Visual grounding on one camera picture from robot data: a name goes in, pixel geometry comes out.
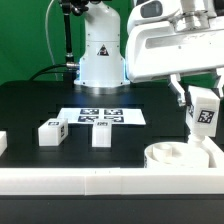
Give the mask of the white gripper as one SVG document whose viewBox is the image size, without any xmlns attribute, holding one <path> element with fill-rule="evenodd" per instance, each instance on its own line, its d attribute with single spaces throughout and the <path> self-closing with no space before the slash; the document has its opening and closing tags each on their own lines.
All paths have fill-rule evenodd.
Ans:
<svg viewBox="0 0 224 224">
<path fill-rule="evenodd" d="M 186 105 L 180 74 L 216 69 L 215 88 L 224 97 L 224 29 L 175 33 L 169 23 L 135 27 L 126 46 L 126 70 L 131 82 L 146 82 L 169 76 L 168 86 L 180 107 Z"/>
</svg>

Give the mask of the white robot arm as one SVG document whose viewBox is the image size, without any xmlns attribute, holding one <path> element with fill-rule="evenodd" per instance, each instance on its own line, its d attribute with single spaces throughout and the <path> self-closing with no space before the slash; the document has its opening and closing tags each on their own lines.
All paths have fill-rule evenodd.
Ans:
<svg viewBox="0 0 224 224">
<path fill-rule="evenodd" d="M 219 95 L 224 88 L 224 16 L 214 0 L 133 0 L 127 23 L 125 56 L 119 52 L 120 18 L 103 3 L 85 15 L 86 49 L 77 83 L 91 88 L 170 80 L 185 103 L 182 76 L 213 73 Z"/>
</svg>

